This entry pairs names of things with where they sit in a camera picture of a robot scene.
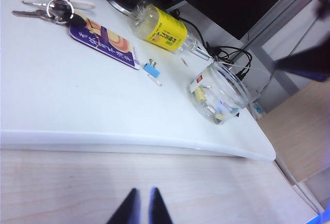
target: wooden panel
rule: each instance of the wooden panel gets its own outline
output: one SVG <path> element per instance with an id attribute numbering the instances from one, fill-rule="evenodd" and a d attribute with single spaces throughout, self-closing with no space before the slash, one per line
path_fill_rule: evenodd
<path id="1" fill-rule="evenodd" d="M 152 186 L 173 223 L 301 224 L 316 216 L 273 162 L 2 150 L 1 223 L 106 223 L 132 187 L 148 223 Z"/>
<path id="2" fill-rule="evenodd" d="M 258 121 L 297 182 L 330 166 L 330 82 L 312 82 Z"/>

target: yellow label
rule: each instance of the yellow label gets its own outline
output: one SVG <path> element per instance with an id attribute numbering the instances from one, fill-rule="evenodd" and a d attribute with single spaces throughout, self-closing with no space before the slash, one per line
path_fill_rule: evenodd
<path id="1" fill-rule="evenodd" d="M 155 7 L 159 20 L 154 30 L 144 39 L 170 51 L 177 50 L 185 41 L 186 26 L 166 12 Z"/>

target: purple keychain tag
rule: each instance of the purple keychain tag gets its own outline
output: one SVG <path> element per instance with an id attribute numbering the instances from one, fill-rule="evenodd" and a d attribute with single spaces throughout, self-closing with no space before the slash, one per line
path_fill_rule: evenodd
<path id="1" fill-rule="evenodd" d="M 86 21 L 86 26 L 70 25 L 70 35 L 77 41 L 98 50 L 136 70 L 140 62 L 136 59 L 130 42 L 109 29 L 78 14 Z"/>

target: blue clip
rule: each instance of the blue clip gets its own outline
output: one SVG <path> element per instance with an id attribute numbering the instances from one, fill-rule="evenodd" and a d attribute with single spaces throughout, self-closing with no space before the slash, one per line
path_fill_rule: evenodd
<path id="1" fill-rule="evenodd" d="M 145 71 L 147 71 L 150 75 L 157 78 L 160 74 L 158 70 L 155 69 L 156 61 L 149 59 L 150 63 L 146 63 L 143 67 Z"/>

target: black cable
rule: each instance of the black cable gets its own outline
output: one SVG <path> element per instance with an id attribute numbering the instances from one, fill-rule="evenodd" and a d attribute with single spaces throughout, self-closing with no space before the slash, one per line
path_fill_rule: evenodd
<path id="1" fill-rule="evenodd" d="M 198 35 L 200 36 L 201 41 L 202 41 L 202 45 L 206 48 L 206 44 L 205 44 L 205 41 L 204 41 L 204 39 L 203 39 L 203 36 L 202 36 L 200 30 L 195 26 L 195 24 L 193 24 L 193 23 L 192 23 L 191 21 L 189 21 L 189 20 L 186 20 L 186 19 L 184 19 L 184 18 L 181 18 L 181 17 L 180 17 L 180 11 L 179 11 L 178 9 L 173 10 L 172 12 L 170 12 L 170 14 L 171 14 L 174 18 L 176 18 L 176 19 L 178 19 L 178 20 L 180 20 L 180 21 L 186 22 L 186 23 L 188 23 L 189 25 L 191 25 L 191 26 L 196 30 L 196 32 L 198 33 Z"/>
<path id="2" fill-rule="evenodd" d="M 201 41 L 202 41 L 202 44 L 203 46 L 206 48 L 207 52 L 211 55 L 211 56 L 217 56 L 219 59 L 221 59 L 222 61 L 226 62 L 226 63 L 230 63 L 230 64 L 234 64 L 233 60 L 229 59 L 230 58 L 230 55 L 234 54 L 234 53 L 244 53 L 247 58 L 248 58 L 248 62 L 247 64 L 245 65 L 245 67 L 251 67 L 251 62 L 252 62 L 252 55 L 251 53 L 249 53 L 248 51 L 244 50 L 244 49 L 240 49 L 240 48 L 237 48 L 237 47 L 234 47 L 234 46 L 228 46 L 228 45 L 223 45 L 223 46 L 215 46 L 215 47 L 211 47 L 209 45 L 208 42 L 205 43 L 204 41 L 204 38 L 201 34 L 201 32 L 199 31 L 199 29 L 195 26 L 195 24 L 193 24 L 191 21 L 189 20 L 186 20 L 184 18 L 181 18 L 180 17 L 180 11 L 178 9 L 174 9 L 172 12 L 170 12 L 170 14 L 178 19 L 178 20 L 181 20 L 183 22 L 186 22 L 188 24 L 190 24 L 195 30 L 196 32 L 199 34 L 200 38 L 201 38 Z M 231 53 L 228 53 L 226 51 L 224 51 L 222 48 L 228 48 L 228 49 L 234 49 L 235 51 L 231 52 Z M 239 71 L 236 76 L 238 77 L 238 79 L 240 80 L 243 80 L 243 78 L 246 76 L 246 74 L 250 71 L 250 69 L 246 69 L 246 68 L 243 68 L 241 71 Z"/>
<path id="3" fill-rule="evenodd" d="M 246 51 L 246 50 L 243 50 L 243 49 L 240 49 L 240 48 L 237 48 L 237 47 L 234 47 L 234 46 L 216 46 L 216 47 L 210 47 L 208 43 L 207 43 L 207 46 L 208 46 L 208 49 L 209 49 L 209 50 L 215 50 L 215 48 L 216 48 L 216 49 L 218 49 L 218 51 L 221 50 L 221 48 L 235 49 L 235 51 L 233 51 L 233 52 L 231 52 L 231 53 L 228 54 L 229 56 L 230 56 L 231 54 L 234 54 L 234 53 L 237 53 L 237 52 L 244 53 L 244 54 L 247 56 L 248 60 L 249 60 L 248 63 L 245 65 L 245 67 L 251 67 L 252 55 L 251 55 L 251 53 L 249 53 L 249 52 Z M 242 69 L 241 71 L 239 71 L 239 72 L 236 74 L 236 76 L 238 77 L 238 79 L 243 80 L 243 78 L 246 76 L 246 74 L 247 74 L 249 71 L 250 71 L 249 68 L 248 68 L 248 69 L 245 69 L 245 68 L 244 68 L 244 69 Z"/>

